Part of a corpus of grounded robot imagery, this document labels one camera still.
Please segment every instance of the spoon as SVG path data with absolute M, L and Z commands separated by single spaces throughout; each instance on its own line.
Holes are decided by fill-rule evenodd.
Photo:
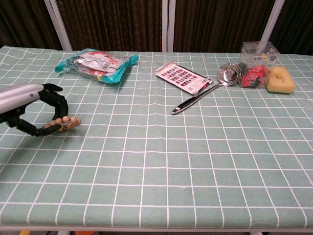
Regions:
M 179 106 L 177 106 L 172 111 L 172 115 L 179 114 L 180 112 L 189 108 L 191 105 L 196 103 L 202 97 L 204 97 L 208 93 L 214 91 L 218 87 L 234 85 L 235 83 L 237 83 L 240 80 L 240 78 L 241 78 L 241 69 L 237 64 L 228 63 L 228 64 L 222 65 L 220 67 L 219 71 L 217 72 L 217 76 L 216 76 L 218 84 L 216 84 L 214 87 L 211 87 L 210 89 L 206 90 L 205 92 L 202 92 L 197 96 L 191 97 L 190 99 L 181 103 Z

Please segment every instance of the dark curtain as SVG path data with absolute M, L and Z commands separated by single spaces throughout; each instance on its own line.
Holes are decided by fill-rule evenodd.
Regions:
M 313 55 L 313 0 L 286 0 L 269 40 L 280 53 Z
M 43 0 L 0 0 L 0 47 L 61 50 Z
M 262 38 L 274 0 L 176 0 L 174 51 L 240 52 Z
M 57 0 L 73 50 L 161 51 L 162 0 Z

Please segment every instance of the robotic arm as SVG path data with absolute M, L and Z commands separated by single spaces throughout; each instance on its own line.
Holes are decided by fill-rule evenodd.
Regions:
M 55 115 L 52 120 L 67 116 L 67 101 L 64 96 L 57 93 L 62 90 L 61 87 L 50 83 L 29 83 L 0 89 L 0 123 L 6 122 L 9 127 L 16 126 L 17 129 L 32 136 L 52 134 L 59 130 L 61 125 L 37 129 L 31 123 L 20 119 L 20 115 L 25 113 L 28 104 L 40 99 L 48 105 L 55 107 Z

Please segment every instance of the color swatch card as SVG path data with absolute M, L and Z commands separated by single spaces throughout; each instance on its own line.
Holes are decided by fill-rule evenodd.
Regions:
M 172 61 L 158 68 L 156 75 L 193 95 L 213 83 L 210 78 L 176 65 Z

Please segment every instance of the snack bag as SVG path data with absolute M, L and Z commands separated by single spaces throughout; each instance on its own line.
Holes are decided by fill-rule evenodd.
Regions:
M 126 67 L 137 60 L 137 55 L 129 57 L 87 48 L 60 62 L 54 70 L 77 72 L 101 82 L 116 83 L 121 80 Z

